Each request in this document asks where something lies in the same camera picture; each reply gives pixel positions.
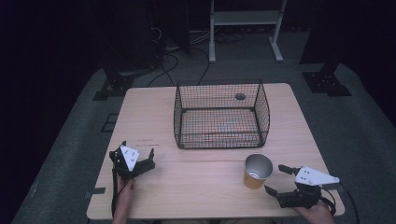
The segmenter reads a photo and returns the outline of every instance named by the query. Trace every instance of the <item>black wire mesh basket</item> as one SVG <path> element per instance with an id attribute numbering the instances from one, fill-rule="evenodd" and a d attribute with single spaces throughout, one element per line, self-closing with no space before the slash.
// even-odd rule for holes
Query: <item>black wire mesh basket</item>
<path id="1" fill-rule="evenodd" d="M 269 127 L 260 80 L 177 83 L 174 134 L 179 148 L 263 147 Z"/>

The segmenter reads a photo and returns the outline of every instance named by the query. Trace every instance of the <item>white stand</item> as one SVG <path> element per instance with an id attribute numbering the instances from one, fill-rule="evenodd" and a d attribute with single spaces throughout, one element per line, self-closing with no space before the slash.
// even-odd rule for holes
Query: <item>white stand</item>
<path id="1" fill-rule="evenodd" d="M 210 7 L 210 41 L 209 41 L 209 62 L 216 61 L 215 52 L 215 26 L 216 25 L 259 25 L 274 24 L 276 26 L 274 36 L 269 38 L 271 47 L 278 63 L 283 62 L 283 57 L 277 46 L 280 25 L 282 24 L 283 14 L 287 0 L 282 1 L 280 10 L 267 11 L 221 11 L 215 12 L 215 0 L 211 1 Z"/>

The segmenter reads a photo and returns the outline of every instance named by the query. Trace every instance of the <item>person's right hand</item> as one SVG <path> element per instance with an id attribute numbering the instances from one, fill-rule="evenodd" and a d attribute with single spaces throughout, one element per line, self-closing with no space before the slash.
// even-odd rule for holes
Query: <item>person's right hand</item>
<path id="1" fill-rule="evenodd" d="M 304 207 L 294 207 L 293 209 L 310 224 L 335 224 L 329 206 L 322 201 L 309 209 Z"/>

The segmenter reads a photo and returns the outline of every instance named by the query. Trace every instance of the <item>dark background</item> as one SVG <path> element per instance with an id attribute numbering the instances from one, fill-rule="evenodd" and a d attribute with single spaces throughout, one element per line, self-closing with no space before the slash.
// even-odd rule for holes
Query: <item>dark background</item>
<path id="1" fill-rule="evenodd" d="M 165 1 L 154 2 L 166 10 Z M 208 28 L 209 1 L 190 0 L 187 5 L 183 0 L 166 2 L 181 6 L 173 15 L 186 17 L 183 13 L 187 13 L 191 29 Z M 2 223 L 14 217 L 81 90 L 102 67 L 103 43 L 86 3 L 0 3 Z M 96 1 L 95 6 L 103 9 L 100 5 L 107 3 Z M 227 4 L 217 1 L 220 8 Z M 257 7 L 276 4 L 257 0 L 235 5 L 235 9 Z M 293 32 L 313 27 L 302 63 L 324 63 L 329 55 L 336 55 L 359 75 L 395 123 L 396 24 L 391 9 L 390 1 L 294 0 L 288 2 L 282 29 Z M 185 33 L 169 24 L 171 21 L 162 20 L 170 26 L 169 34 L 183 36 Z"/>

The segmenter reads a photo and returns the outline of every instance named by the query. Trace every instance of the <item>wire basket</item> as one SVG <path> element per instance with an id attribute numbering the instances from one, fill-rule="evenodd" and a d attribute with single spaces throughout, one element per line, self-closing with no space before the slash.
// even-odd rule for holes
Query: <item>wire basket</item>
<path id="1" fill-rule="evenodd" d="M 177 83 L 174 134 L 179 148 L 263 147 L 270 127 L 258 81 Z"/>

